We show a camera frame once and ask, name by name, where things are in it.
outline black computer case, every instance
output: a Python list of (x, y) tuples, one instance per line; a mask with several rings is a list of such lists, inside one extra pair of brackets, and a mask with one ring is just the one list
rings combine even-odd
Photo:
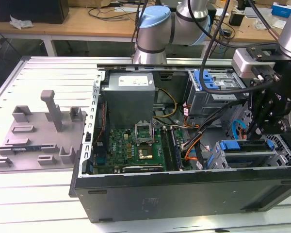
[(68, 0), (0, 0), (0, 22), (9, 22), (11, 15), (33, 23), (61, 24), (68, 13)]

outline screw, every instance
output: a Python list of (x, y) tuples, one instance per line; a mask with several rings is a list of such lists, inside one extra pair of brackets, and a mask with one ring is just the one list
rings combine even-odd
[(280, 80), (276, 74), (274, 74), (273, 77), (275, 78), (276, 82), (278, 82)]
[(264, 81), (264, 78), (263, 78), (263, 76), (262, 75), (258, 75), (258, 79), (262, 82), (262, 81)]

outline black cable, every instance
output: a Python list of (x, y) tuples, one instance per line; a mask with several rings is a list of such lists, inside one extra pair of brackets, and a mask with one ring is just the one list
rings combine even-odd
[(130, 41), (130, 48), (129, 48), (129, 55), (131, 57), (131, 47), (133, 45), (133, 41), (134, 41), (134, 37), (136, 35), (136, 32), (139, 30), (139, 27), (140, 27), (140, 24), (141, 24), (141, 18), (142, 18), (142, 15), (144, 14), (145, 12), (145, 9), (146, 9), (146, 5), (147, 5), (147, 2), (148, 0), (145, 0), (143, 6), (142, 6), (142, 10), (141, 10), (141, 13), (140, 13), (140, 16), (138, 15), (139, 14), (139, 9), (140, 9), (140, 5), (141, 5), (141, 0), (139, 0), (138, 2), (138, 7), (137, 7), (137, 14), (136, 14), (136, 22), (135, 22), (135, 28), (134, 28), (134, 32), (131, 36), (131, 41)]
[[(225, 15), (225, 13), (227, 11), (229, 2), (230, 2), (230, 0), (226, 0), (226, 3), (225, 3), (224, 8), (223, 8), (223, 12), (222, 12), (223, 15)], [(267, 89), (268, 87), (270, 87), (271, 85), (273, 85), (273, 82), (274, 82), (273, 80), (270, 80), (270, 81), (268, 81), (266, 83), (263, 83), (261, 85), (251, 86), (251, 87), (247, 87), (247, 88), (243, 88), (243, 89), (233, 89), (233, 90), (213, 90), (213, 89), (208, 88), (205, 85), (205, 82), (204, 82), (204, 69), (205, 69), (206, 61), (207, 61), (208, 55), (210, 53), (211, 47), (212, 47), (212, 45), (213, 45), (213, 43), (215, 41), (215, 38), (216, 38), (217, 34), (219, 33), (219, 30), (221, 28), (223, 20), (224, 20), (223, 17), (221, 17), (220, 20), (219, 20), (218, 26), (215, 29), (213, 37), (209, 42), (209, 45), (208, 45), (208, 47), (206, 49), (206, 52), (205, 52), (205, 56), (203, 58), (203, 62), (201, 64), (201, 67), (200, 67), (200, 70), (199, 70), (199, 81), (200, 81), (200, 84), (201, 84), (201, 87), (203, 88), (203, 90), (205, 90), (207, 93), (210, 93), (210, 94), (230, 95), (230, 94), (239, 94), (239, 93), (247, 93), (247, 92), (264, 90), (264, 89)]]
[(263, 42), (263, 43), (255, 43), (255, 44), (249, 44), (249, 45), (229, 45), (229, 44), (226, 44), (224, 42), (221, 42), (219, 41), (218, 39), (216, 39), (216, 36), (211, 35), (209, 32), (207, 32), (200, 24), (199, 22), (196, 20), (196, 18), (194, 17), (194, 14), (193, 14), (193, 11), (192, 11), (192, 8), (191, 8), (191, 1), (187, 1), (188, 3), (188, 9), (189, 9), (189, 13), (190, 13), (190, 16), (192, 17), (194, 23), (199, 27), (199, 29), (204, 33), (206, 34), (206, 36), (208, 36), (210, 39), (212, 39), (214, 37), (214, 41), (219, 43), (220, 45), (224, 45), (226, 47), (230, 47), (230, 48), (234, 48), (234, 49), (240, 49), (240, 48), (247, 48), (248, 46), (258, 46), (258, 45), (271, 45), (271, 44), (277, 44), (275, 42)]
[(265, 18), (262, 16), (262, 14), (260, 13), (260, 11), (257, 9), (257, 7), (255, 6), (255, 4), (251, 1), (248, 0), (251, 8), (253, 9), (253, 11), (257, 14), (257, 16), (260, 18), (260, 20), (262, 21), (262, 23), (265, 25), (265, 27), (269, 30), (272, 29), (272, 27), (268, 24), (268, 22), (265, 20)]
[[(164, 115), (167, 115), (167, 113), (166, 113), (166, 110), (165, 109), (163, 109), (162, 110), (162, 112), (163, 112), (163, 114)], [(176, 123), (168, 116), (168, 117), (166, 117), (173, 125), (176, 125)]]
[(235, 105), (245, 104), (246, 101), (247, 101), (246, 99), (241, 99), (241, 100), (229, 102), (225, 104), (224, 106), (222, 106), (221, 108), (219, 108), (218, 110), (216, 110), (215, 112), (213, 112), (212, 114), (210, 114), (198, 128), (196, 136), (192, 138), (191, 140), (189, 140), (188, 142), (186, 142), (185, 146), (189, 146), (192, 142), (196, 141), (204, 133), (204, 131), (206, 130), (208, 126), (210, 126), (215, 120), (219, 119), (222, 116), (222, 112), (225, 109), (233, 107)]
[(90, 16), (94, 17), (94, 18), (98, 18), (98, 19), (102, 19), (102, 20), (117, 19), (117, 18), (119, 18), (119, 17), (127, 16), (127, 15), (130, 15), (130, 14), (134, 14), (134, 13), (135, 13), (135, 12), (129, 12), (129, 13), (125, 13), (125, 14), (122, 14), (122, 15), (119, 15), (119, 16), (112, 16), (112, 17), (99, 17), (99, 16), (95, 16), (95, 15), (93, 15), (93, 14), (91, 13), (91, 11), (93, 11), (93, 10), (95, 10), (95, 9), (97, 9), (97, 8), (94, 7), (94, 8), (92, 8), (92, 9), (90, 9), (90, 10), (88, 11), (88, 14), (89, 14)]
[(2, 33), (0, 32), (0, 36), (6, 41), (6, 42), (8, 42), (8, 44), (12, 47), (12, 49), (14, 49), (14, 51), (20, 56), (20, 57), (22, 57), (22, 55), (18, 52), (18, 50), (17, 49), (15, 49), (15, 47), (8, 41), (8, 39), (7, 38), (5, 38), (4, 37), (4, 35), (2, 35)]

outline yellow wire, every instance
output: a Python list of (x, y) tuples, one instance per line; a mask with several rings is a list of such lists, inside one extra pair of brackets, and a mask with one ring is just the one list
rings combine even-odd
[(175, 107), (174, 107), (172, 113), (169, 113), (169, 114), (166, 114), (166, 115), (162, 115), (162, 116), (154, 116), (153, 118), (165, 118), (165, 117), (169, 117), (169, 116), (173, 115), (173, 114), (176, 112), (176, 110), (177, 110), (177, 104), (178, 104), (178, 103), (177, 103), (176, 100), (172, 97), (172, 95), (170, 95), (166, 90), (164, 90), (164, 89), (162, 89), (162, 88), (159, 88), (159, 90), (163, 91), (166, 95), (168, 95), (168, 96), (173, 100)]

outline blue box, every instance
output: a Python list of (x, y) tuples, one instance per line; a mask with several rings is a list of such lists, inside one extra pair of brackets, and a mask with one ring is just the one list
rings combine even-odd
[(272, 15), (288, 18), (291, 14), (291, 6), (274, 2), (272, 5)]

